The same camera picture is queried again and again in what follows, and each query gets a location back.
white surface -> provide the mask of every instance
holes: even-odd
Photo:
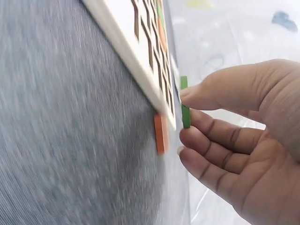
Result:
[[[186,0],[169,0],[178,66],[189,83],[199,83],[215,70],[273,58],[300,60],[300,35],[272,24],[282,10],[300,27],[300,2],[296,0],[208,0],[190,8]],[[242,127],[264,128],[230,112],[209,112]],[[192,225],[247,225],[227,204],[190,177]]]
[[[83,0],[83,2],[97,24],[107,35],[148,100],[159,112],[167,116],[171,127],[175,130],[175,116],[166,102],[157,80],[154,79],[149,65],[147,37],[141,35],[143,33],[141,28],[140,35],[142,39],[140,44],[135,37],[131,0]],[[142,16],[147,17],[147,13],[145,14],[144,7],[142,7],[144,6],[143,2],[138,2],[140,2],[138,7],[141,9],[141,13],[144,12]]]

gray fabric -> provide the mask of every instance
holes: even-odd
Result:
[[[188,224],[175,103],[159,157],[155,110],[80,2],[0,0],[0,224]]]

green piece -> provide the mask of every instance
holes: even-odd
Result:
[[[157,15],[161,19],[161,23],[164,27],[165,26],[165,19],[164,19],[164,14],[163,14],[163,11],[160,7],[160,2],[159,1],[156,1],[156,11],[157,11]]]
[[[180,77],[180,86],[181,90],[188,87],[188,77],[187,76],[181,76]],[[183,128],[190,128],[191,127],[191,113],[188,107],[181,104],[181,110],[182,110],[182,122],[183,122]]]

orange piece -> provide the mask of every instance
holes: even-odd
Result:
[[[154,116],[154,125],[157,153],[162,155],[170,148],[167,118],[161,114],[156,114]]]

wooden block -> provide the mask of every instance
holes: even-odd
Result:
[[[170,148],[167,118],[161,114],[154,116],[157,153],[162,155]]]
[[[180,77],[181,82],[181,89],[185,89],[188,87],[188,77],[187,76],[181,76]],[[183,122],[183,128],[190,128],[191,127],[191,113],[188,107],[185,105],[181,105],[182,110],[182,122]]]

